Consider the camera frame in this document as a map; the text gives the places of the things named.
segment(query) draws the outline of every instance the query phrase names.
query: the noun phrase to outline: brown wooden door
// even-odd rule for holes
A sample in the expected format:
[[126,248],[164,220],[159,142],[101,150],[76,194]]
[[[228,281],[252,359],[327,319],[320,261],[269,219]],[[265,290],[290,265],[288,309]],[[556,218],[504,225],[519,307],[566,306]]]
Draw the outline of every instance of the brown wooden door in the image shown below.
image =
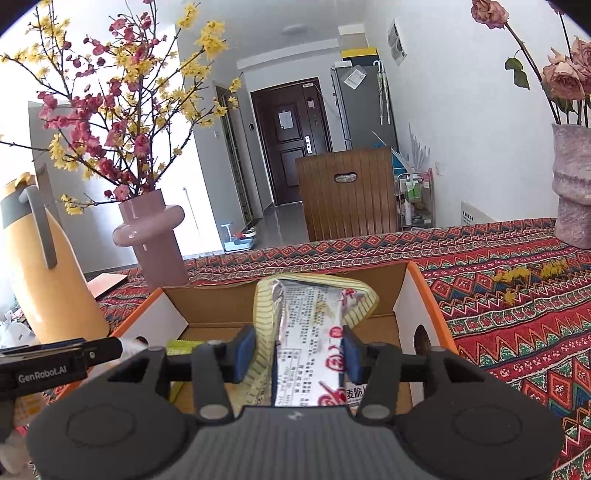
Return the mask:
[[252,93],[278,205],[301,201],[296,159],[330,151],[317,87],[318,79],[311,79]]

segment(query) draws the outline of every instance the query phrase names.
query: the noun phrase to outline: thermos handle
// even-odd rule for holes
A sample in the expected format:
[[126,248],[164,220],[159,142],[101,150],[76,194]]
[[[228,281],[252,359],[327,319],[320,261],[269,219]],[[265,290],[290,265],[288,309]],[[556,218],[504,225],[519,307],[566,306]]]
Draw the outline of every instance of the thermos handle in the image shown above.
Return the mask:
[[49,270],[52,270],[57,266],[56,247],[53,244],[51,229],[49,228],[49,220],[47,219],[45,205],[43,205],[39,188],[37,188],[36,185],[27,187],[18,196],[18,200],[21,203],[28,203],[31,206],[33,220],[35,220],[37,232],[39,232],[39,239],[41,240],[41,248],[43,249],[43,255],[45,257],[45,264]]

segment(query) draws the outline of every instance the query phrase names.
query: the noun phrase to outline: rose leaf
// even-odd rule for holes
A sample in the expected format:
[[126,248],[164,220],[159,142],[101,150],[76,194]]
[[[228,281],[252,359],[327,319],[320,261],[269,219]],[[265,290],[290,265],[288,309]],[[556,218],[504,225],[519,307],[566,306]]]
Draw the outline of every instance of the rose leaf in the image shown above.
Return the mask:
[[515,84],[521,88],[530,89],[530,83],[527,81],[527,74],[523,70],[515,70],[513,72]]
[[564,98],[556,97],[554,101],[556,102],[556,105],[558,105],[558,108],[560,108],[560,111],[562,113],[574,112],[572,100],[566,100]]
[[523,64],[516,58],[508,59],[505,62],[505,70],[523,70]]

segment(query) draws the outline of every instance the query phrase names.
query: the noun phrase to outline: refrigerator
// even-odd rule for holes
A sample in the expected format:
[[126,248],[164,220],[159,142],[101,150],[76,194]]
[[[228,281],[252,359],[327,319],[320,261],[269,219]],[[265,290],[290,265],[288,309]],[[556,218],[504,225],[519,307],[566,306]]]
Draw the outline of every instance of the refrigerator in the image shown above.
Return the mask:
[[350,67],[331,69],[346,148],[347,150],[360,150],[376,146],[379,144],[379,140],[372,133],[373,131],[387,146],[398,151],[394,113],[392,106],[390,106],[391,124],[388,125],[385,95],[383,96],[384,124],[380,124],[378,67],[364,66],[363,69],[367,72],[367,76],[356,89],[352,89],[343,80],[345,73],[351,70]]

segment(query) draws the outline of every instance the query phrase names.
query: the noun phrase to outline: box hole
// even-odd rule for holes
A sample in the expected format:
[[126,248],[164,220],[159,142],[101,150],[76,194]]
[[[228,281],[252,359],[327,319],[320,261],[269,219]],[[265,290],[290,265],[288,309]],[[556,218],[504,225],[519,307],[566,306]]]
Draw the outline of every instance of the box hole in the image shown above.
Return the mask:
[[431,341],[423,325],[414,332],[414,351],[417,355],[427,355],[431,351]]

